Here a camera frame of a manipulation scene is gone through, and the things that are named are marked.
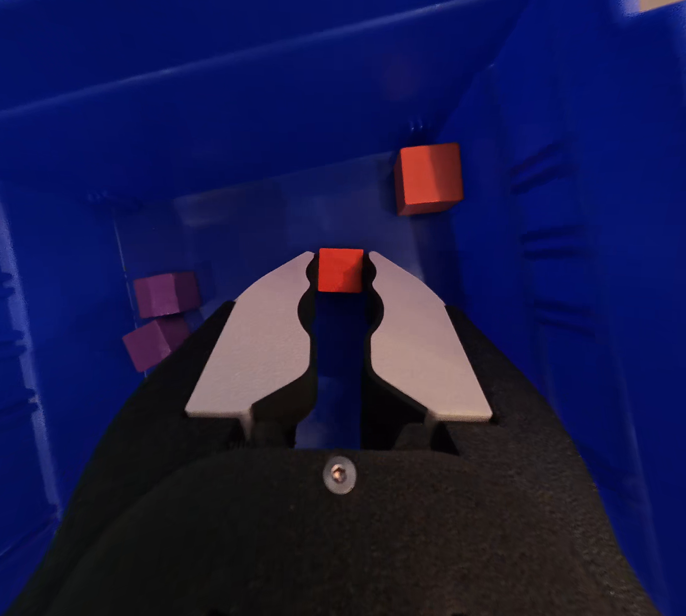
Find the blue plastic bin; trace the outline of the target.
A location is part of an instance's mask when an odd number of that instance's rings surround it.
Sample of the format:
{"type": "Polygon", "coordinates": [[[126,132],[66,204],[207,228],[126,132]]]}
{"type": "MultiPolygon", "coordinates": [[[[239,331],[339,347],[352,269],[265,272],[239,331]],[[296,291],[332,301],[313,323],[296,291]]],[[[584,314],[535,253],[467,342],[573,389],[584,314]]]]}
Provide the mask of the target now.
{"type": "Polygon", "coordinates": [[[681,11],[1,0],[1,613],[684,615],[681,11]],[[451,142],[464,199],[398,216],[399,150],[451,142]],[[364,271],[318,292],[321,248],[443,300],[491,421],[361,445],[364,271]],[[305,251],[308,417],[187,416],[305,251]],[[133,280],[187,270],[137,372],[133,280]]]}

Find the purple wooden cube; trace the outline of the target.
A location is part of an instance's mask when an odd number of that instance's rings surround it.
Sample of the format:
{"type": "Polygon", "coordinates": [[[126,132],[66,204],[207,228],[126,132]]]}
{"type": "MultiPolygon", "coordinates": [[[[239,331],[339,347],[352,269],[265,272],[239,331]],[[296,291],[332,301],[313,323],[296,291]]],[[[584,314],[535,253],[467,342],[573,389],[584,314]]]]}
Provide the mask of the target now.
{"type": "Polygon", "coordinates": [[[146,372],[176,351],[191,333],[182,316],[168,316],[134,329],[122,340],[135,370],[146,372]]]}
{"type": "Polygon", "coordinates": [[[182,314],[202,306],[198,280],[191,270],[134,279],[133,289],[141,319],[182,314]]]}

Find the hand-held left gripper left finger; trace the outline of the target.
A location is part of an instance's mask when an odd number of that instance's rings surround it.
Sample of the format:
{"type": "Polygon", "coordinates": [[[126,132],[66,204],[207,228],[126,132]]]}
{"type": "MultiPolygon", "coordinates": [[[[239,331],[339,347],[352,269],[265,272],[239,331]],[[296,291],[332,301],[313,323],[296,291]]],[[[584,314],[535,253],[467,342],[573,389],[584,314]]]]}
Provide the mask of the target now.
{"type": "Polygon", "coordinates": [[[296,256],[237,299],[184,408],[192,418],[236,419],[245,438],[273,424],[292,435],[318,396],[311,269],[296,256]]]}

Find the red wooden cube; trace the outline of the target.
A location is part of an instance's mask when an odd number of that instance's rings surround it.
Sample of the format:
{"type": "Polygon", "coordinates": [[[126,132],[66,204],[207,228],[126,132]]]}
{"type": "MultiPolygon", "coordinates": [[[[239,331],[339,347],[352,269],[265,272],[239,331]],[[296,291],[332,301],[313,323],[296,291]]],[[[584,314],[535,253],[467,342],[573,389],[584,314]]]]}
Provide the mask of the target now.
{"type": "Polygon", "coordinates": [[[363,249],[321,248],[318,257],[318,292],[362,293],[363,268],[363,249]]]}
{"type": "Polygon", "coordinates": [[[398,216],[451,209],[464,199],[459,144],[400,149],[394,165],[394,183],[398,216]]]}

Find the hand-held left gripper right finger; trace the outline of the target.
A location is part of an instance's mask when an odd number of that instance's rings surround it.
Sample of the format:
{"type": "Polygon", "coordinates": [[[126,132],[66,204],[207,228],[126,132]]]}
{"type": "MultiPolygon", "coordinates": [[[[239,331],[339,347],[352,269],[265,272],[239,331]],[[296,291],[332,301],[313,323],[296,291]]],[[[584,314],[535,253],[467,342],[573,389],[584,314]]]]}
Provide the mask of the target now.
{"type": "Polygon", "coordinates": [[[429,445],[448,423],[488,423],[493,409],[443,300],[376,251],[366,255],[370,326],[364,341],[361,445],[396,445],[419,426],[429,445]]]}

